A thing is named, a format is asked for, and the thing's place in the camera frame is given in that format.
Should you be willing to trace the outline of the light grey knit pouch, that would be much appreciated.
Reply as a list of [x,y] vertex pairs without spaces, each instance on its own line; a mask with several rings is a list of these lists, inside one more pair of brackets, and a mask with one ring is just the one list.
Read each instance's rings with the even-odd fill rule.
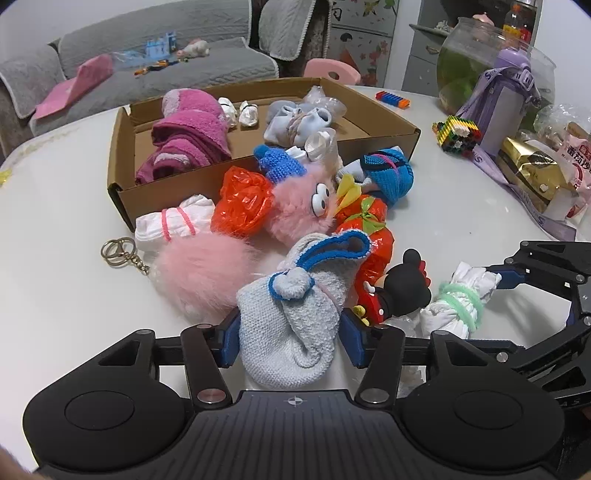
[[325,375],[349,290],[369,254],[363,231],[312,233],[290,248],[276,272],[238,291],[240,354],[256,384],[291,390]]

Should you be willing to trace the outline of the pink fur pompom keychain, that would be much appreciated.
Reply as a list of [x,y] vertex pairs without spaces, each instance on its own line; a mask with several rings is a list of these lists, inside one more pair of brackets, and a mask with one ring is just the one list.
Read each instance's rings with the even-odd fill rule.
[[259,250],[248,241],[211,232],[174,238],[144,256],[132,238],[121,237],[103,244],[100,255],[112,268],[135,267],[195,325],[220,324],[259,265]]

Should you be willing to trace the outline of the mickey mouse toy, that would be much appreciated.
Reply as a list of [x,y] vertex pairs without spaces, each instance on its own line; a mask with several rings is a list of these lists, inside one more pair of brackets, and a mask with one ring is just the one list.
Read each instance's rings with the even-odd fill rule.
[[352,310],[366,326],[377,325],[425,308],[432,300],[430,286],[426,262],[417,250],[407,249],[402,262],[376,283],[356,283],[358,302]]

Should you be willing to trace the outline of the white cloth green band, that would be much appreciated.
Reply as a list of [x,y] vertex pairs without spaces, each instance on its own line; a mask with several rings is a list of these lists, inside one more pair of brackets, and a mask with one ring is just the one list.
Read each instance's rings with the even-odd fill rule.
[[432,300],[425,308],[386,323],[414,338],[427,339],[434,331],[444,330],[467,339],[480,327],[500,279],[484,267],[461,262],[450,280],[442,283],[436,294],[431,292]]

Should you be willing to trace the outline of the white cloth pink bands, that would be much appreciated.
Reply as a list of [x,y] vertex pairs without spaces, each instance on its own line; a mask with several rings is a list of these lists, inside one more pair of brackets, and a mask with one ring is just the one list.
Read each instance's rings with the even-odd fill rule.
[[135,220],[135,244],[143,252],[157,252],[175,238],[209,232],[214,208],[214,201],[196,194],[176,207],[142,215]]

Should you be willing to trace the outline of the orange plastic bag bundle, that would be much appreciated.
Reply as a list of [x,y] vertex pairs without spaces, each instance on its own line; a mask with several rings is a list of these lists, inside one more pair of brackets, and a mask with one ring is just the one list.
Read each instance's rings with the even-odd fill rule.
[[273,183],[262,174],[232,166],[225,172],[211,230],[247,237],[263,228],[273,207]]

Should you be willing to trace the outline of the pink fluffy bird toy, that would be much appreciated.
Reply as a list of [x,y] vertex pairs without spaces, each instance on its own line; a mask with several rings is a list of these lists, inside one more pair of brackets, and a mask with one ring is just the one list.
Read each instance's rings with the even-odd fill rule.
[[273,207],[263,224],[270,236],[291,247],[308,234],[335,229],[335,175],[322,166],[304,167],[286,150],[264,144],[256,146],[253,155],[259,170],[273,183]]

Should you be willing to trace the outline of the blue knit cloth bundle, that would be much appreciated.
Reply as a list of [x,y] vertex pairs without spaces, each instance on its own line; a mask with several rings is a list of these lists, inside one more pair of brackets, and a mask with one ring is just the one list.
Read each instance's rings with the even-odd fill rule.
[[414,171],[399,146],[384,148],[363,155],[339,169],[337,182],[346,174],[368,194],[383,200],[392,208],[404,198],[414,185]]

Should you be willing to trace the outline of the white cloth beige band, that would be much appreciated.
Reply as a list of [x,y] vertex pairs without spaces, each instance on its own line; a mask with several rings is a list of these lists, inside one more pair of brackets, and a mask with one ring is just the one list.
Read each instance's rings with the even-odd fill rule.
[[304,146],[290,147],[287,154],[304,167],[322,166],[332,176],[344,166],[339,155],[337,132],[332,128],[322,128],[311,134]]

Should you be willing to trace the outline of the gold snack bag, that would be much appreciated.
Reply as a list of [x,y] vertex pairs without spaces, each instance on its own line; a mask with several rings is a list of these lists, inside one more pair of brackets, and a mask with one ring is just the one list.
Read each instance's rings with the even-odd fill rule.
[[495,161],[507,181],[531,201],[537,212],[553,220],[568,216],[576,201],[576,190],[553,157],[506,137]]

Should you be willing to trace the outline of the magenta rolled towel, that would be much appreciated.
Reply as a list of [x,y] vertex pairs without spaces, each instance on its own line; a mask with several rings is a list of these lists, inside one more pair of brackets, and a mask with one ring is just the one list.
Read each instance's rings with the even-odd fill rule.
[[138,185],[232,158],[228,122],[218,101],[199,89],[173,89],[162,98],[163,118],[151,130],[155,151],[135,174]]

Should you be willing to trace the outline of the clear plastic wrap ball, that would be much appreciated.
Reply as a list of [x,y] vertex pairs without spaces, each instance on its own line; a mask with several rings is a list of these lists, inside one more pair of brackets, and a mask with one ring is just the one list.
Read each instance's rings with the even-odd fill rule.
[[338,121],[346,114],[346,105],[335,97],[325,95],[321,85],[314,85],[304,96],[303,103],[313,108],[324,108],[332,115],[332,120]]

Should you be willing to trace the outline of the yellow wrapper on table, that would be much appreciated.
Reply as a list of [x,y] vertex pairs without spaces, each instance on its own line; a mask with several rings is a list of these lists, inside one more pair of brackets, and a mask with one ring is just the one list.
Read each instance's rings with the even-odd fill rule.
[[12,176],[12,170],[6,169],[0,171],[0,186],[3,186]]

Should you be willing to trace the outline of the blue toy castle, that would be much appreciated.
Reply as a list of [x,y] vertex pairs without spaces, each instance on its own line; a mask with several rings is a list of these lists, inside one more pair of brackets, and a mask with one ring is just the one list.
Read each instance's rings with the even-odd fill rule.
[[159,61],[174,55],[177,50],[176,33],[166,32],[163,36],[147,40],[145,43],[145,57],[148,60]]

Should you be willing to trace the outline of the pink foam wedge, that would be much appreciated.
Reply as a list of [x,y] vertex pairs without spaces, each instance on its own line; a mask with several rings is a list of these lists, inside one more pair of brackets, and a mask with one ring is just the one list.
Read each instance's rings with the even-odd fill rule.
[[33,119],[44,118],[66,109],[112,74],[113,61],[109,54],[101,54],[87,60],[78,67],[73,78],[57,84],[36,106]]

